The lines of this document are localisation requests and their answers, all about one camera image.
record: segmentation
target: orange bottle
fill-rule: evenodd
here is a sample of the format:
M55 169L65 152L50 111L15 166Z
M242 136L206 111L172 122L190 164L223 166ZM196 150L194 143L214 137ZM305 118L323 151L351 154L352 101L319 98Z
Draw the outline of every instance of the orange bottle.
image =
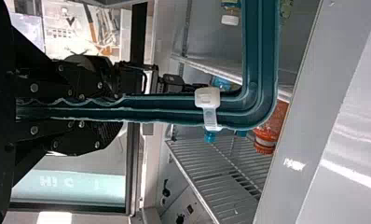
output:
M287 103L278 100L275 111L269 120L253 129L255 134L254 147L257 152L266 155L273 154L281 134L287 108Z

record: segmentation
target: bottle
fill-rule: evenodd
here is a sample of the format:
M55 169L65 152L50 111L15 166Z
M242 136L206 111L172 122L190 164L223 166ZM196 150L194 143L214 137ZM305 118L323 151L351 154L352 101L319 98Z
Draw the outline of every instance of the bottle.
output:
M278 100L275 111L269 120L253 129L255 134L254 147L257 152L265 155L273 154L281 134L287 108L287 103Z
M216 133L217 132L209 132L205 130L205 136L204 136L205 143L208 143L208 144L214 143Z
M221 23L224 25L239 25L240 20L240 0L222 0L221 7L225 10Z

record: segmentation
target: screw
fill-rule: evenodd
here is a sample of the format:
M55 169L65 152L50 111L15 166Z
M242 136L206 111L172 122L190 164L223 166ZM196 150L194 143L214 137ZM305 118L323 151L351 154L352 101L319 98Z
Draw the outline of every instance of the screw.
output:
M75 125L74 121L69 121L69 123L67 123L68 128L73 128L73 125Z
M31 92L35 93L35 92L38 92L38 85L37 84L32 84L31 85Z
M86 126L86 122L84 122L84 120L81 120L79 123L78 123L78 127L79 128L84 128Z
M52 143L52 147L53 148L58 148L58 146L59 146L59 142L58 141L54 141L53 143Z
M37 126L33 126L31 128L31 134L32 135L37 135L38 134L38 127Z
M97 141L97 142L95 143L95 148L98 149L100 146L101 146L101 143L100 143L99 141Z

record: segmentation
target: fridge shelf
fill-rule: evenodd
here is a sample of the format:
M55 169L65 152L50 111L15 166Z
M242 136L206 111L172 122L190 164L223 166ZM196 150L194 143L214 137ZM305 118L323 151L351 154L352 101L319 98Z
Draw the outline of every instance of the fridge shelf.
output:
M248 136L166 141L173 159L216 223L251 223L261 197L271 156L255 151Z
M179 63L186 64L204 73L226 79L239 85L242 84L241 63L234 63L228 60L182 57L177 54L172 54L171 58L178 61ZM293 96L295 78L296 72L287 71L279 68L279 100L290 103L291 97Z

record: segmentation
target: metal rack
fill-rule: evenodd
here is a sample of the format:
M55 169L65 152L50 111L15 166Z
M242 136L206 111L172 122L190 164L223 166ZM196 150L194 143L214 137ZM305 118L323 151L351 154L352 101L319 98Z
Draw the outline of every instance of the metal rack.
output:
M251 223L271 156L255 151L251 137L219 136L166 141L175 162L216 223Z

